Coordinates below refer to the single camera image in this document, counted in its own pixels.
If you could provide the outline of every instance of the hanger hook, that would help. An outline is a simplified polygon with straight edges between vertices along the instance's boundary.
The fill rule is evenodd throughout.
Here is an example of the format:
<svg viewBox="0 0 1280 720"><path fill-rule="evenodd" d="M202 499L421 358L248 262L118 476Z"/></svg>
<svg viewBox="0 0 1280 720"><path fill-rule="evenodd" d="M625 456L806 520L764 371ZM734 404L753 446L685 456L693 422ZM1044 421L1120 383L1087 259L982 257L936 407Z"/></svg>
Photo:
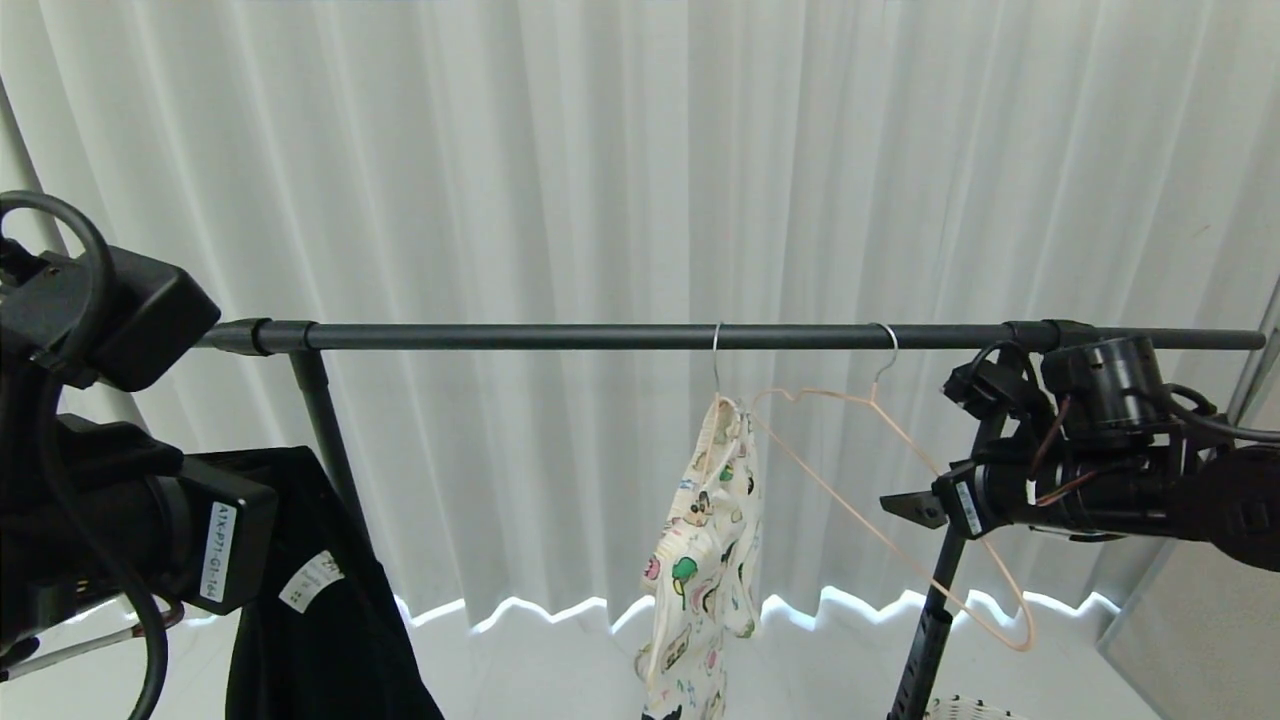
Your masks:
<svg viewBox="0 0 1280 720"><path fill-rule="evenodd" d="M719 329L724 323L716 323L716 334L712 336L712 374L716 377L716 396L719 397L719 363L716 361L716 352L719 350Z"/></svg>
<svg viewBox="0 0 1280 720"><path fill-rule="evenodd" d="M893 363L897 363L899 346L897 346L897 333L893 332L893 328L886 325L884 323L872 323L872 324L884 328L884 332L888 333L890 340L893 341L893 355L890 356L888 363L883 368L876 370L876 378L872 379L872 384L877 384L879 383L879 377L884 374L884 370L888 370L890 368L893 366Z"/></svg>

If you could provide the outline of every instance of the white label sticker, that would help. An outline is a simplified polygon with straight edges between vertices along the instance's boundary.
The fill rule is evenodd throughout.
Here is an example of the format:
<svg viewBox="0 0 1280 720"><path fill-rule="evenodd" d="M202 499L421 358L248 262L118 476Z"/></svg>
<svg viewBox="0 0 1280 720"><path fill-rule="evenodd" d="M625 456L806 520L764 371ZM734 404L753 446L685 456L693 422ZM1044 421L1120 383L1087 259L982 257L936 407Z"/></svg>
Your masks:
<svg viewBox="0 0 1280 720"><path fill-rule="evenodd" d="M978 534L982 532L982 520L978 519L978 509L973 505L973 496L969 495L969 486L960 483L956 486L956 495L960 496L960 507L964 509L964 518L969 520L969 532Z"/></svg>
<svg viewBox="0 0 1280 720"><path fill-rule="evenodd" d="M288 583L284 583L280 600L298 612L306 612L320 591L344 577L342 569L334 562L333 555L328 550L320 551L319 555L307 560L306 565L298 568Z"/></svg>
<svg viewBox="0 0 1280 720"><path fill-rule="evenodd" d="M200 574L200 597L214 602L223 601L234 538L236 507L214 502L209 510L209 537L205 538L205 569Z"/></svg>

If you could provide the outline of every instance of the black garment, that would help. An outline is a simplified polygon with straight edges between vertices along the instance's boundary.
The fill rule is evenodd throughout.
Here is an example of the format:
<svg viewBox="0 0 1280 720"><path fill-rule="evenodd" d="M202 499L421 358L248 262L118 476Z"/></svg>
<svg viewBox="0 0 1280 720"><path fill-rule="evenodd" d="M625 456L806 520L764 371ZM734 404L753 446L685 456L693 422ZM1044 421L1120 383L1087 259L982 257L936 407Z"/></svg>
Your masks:
<svg viewBox="0 0 1280 720"><path fill-rule="evenodd" d="M387 574L311 450L204 455L279 495L259 598L241 610L227 720L443 720L422 684ZM343 579L306 612L279 598L328 550Z"/></svg>

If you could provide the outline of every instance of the white curtain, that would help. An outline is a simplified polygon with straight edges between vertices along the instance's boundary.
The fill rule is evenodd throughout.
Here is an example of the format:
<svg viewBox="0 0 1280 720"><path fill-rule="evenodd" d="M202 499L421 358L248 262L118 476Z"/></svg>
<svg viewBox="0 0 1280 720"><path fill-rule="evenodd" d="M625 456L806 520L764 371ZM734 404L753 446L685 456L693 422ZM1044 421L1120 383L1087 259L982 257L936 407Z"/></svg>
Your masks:
<svg viewBox="0 0 1280 720"><path fill-rule="evenodd" d="M1277 37L1270 0L0 5L46 191L188 268L227 319L323 322L1257 328L1280 275ZM5 184L35 182L19 165ZM904 352L882 382L940 461L974 429L937 392L968 356ZM719 370L745 398L860 392L886 359L723 352ZM1162 360L1226 404L1245 356ZM330 370L397 592L476 621L512 594L636 600L713 392L709 352ZM101 415L102 396L72 406ZM312 441L279 357L193 351L136 401L191 452ZM932 565L940 532L876 510L931 479L886 428L831 401L762 413ZM764 448L764 594L813 610L827 584L876 606L924 587ZM1155 552L996 541L1073 605L1123 601ZM960 584L1002 593L975 551Z"/></svg>

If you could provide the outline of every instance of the adjustable pole with holes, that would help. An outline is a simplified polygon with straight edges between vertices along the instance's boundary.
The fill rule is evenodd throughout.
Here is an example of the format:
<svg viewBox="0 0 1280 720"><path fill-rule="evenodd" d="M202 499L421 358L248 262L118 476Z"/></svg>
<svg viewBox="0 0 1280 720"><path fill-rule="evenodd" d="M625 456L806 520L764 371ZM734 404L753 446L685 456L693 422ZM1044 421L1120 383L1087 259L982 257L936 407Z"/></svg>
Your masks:
<svg viewBox="0 0 1280 720"><path fill-rule="evenodd" d="M900 350L979 350L1000 341L1016 341L1032 352L1048 352L1064 346L1132 336L1148 337L1155 347L1169 350L1260 350L1266 345L1266 337L1254 331L1096 328L1071 320L888 327L893 328ZM289 355L334 488L367 538L321 351L710 350L713 342L717 350L892 350L895 346L879 324L412 325L321 324L266 318L223 323L210 331L200 346L239 355ZM1001 351L998 361L1015 360ZM1001 425L983 423L978 428L975 447L998 437ZM938 584L951 585L963 550L964 538L948 527L933 574ZM920 720L924 716L952 619L946 610L946 596L931 587L888 720Z"/></svg>

